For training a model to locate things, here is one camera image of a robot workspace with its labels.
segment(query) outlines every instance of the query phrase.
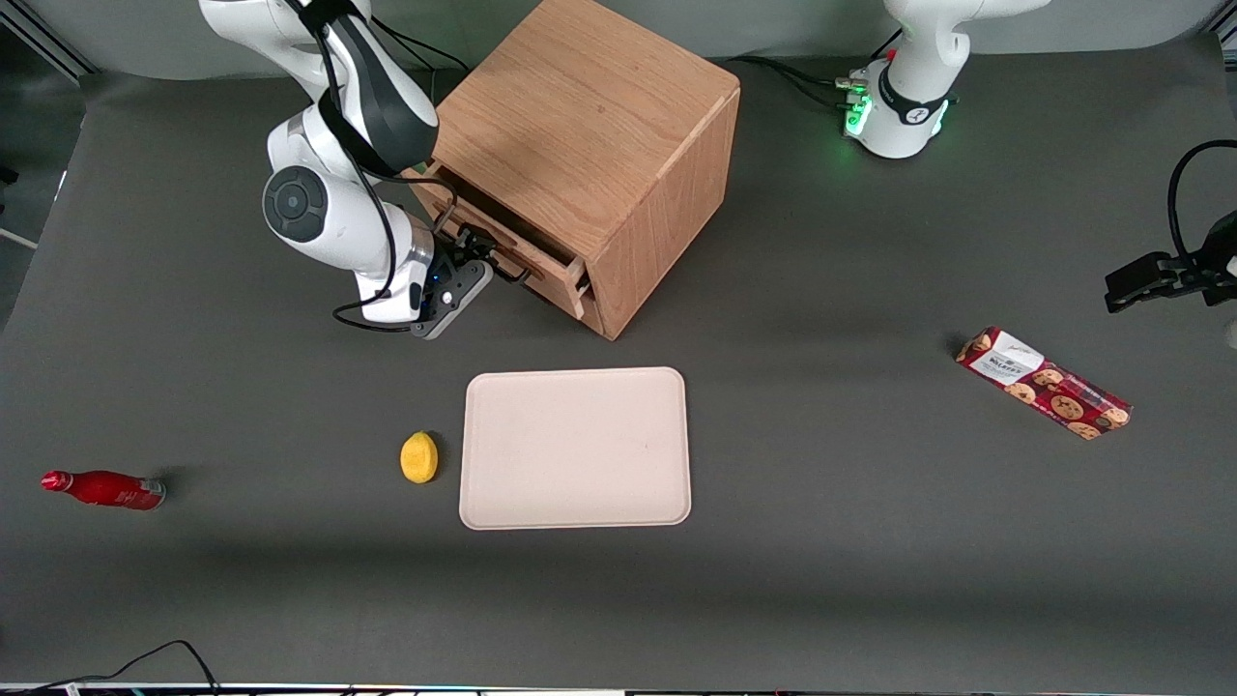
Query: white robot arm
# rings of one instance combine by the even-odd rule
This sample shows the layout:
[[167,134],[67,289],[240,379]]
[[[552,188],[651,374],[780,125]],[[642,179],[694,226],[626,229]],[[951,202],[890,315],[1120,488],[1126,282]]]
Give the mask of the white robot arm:
[[845,135],[889,158],[918,153],[940,130],[946,96],[971,56],[959,25],[1008,17],[1051,0],[884,0],[902,25],[903,43],[891,62],[878,58],[839,84],[852,89]]
[[[275,173],[262,210],[271,230],[307,256],[353,271],[360,300],[336,309],[340,320],[437,336],[492,268],[439,247],[430,229],[374,193],[371,182],[429,158],[438,116],[370,31],[370,1],[198,4],[216,33],[273,61],[314,100],[267,137]],[[455,277],[465,262],[468,283]],[[439,293],[445,279],[461,282]],[[339,315],[356,307],[369,321],[417,323],[369,326]]]

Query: wooden cabinet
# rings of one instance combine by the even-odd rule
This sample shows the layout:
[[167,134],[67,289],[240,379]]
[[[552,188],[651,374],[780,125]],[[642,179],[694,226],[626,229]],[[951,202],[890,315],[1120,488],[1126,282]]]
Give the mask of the wooden cabinet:
[[721,204],[737,112],[729,72],[591,0],[543,0],[439,105],[427,173],[459,190],[448,231],[489,230],[503,269],[614,339]]

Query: wooden box top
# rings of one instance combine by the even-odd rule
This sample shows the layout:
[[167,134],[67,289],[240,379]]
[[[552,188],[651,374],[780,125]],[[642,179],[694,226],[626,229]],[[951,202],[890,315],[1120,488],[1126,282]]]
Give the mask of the wooden box top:
[[439,105],[434,158],[595,257],[737,89],[591,0],[543,0]]

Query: open drawer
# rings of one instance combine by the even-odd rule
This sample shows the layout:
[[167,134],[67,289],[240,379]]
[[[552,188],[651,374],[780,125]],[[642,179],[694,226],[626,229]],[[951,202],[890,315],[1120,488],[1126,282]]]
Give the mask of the open drawer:
[[[527,269],[528,276],[523,284],[529,289],[590,326],[593,325],[590,318],[600,324],[595,303],[591,300],[584,258],[549,242],[527,221],[438,162],[432,163],[424,174],[407,169],[403,176],[438,177],[450,182],[459,193],[459,200],[455,203],[455,211],[443,225],[444,231],[456,236],[463,224],[484,229],[497,242],[495,260],[503,272],[520,276]],[[450,193],[442,185],[412,184],[412,190],[426,210],[434,216],[443,211],[450,199]]]

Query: lemon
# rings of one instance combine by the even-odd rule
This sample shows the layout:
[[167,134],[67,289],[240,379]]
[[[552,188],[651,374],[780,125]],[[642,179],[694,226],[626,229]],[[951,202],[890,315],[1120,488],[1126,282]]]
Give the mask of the lemon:
[[438,472],[438,448],[428,433],[414,433],[400,449],[400,470],[413,483],[429,483]]

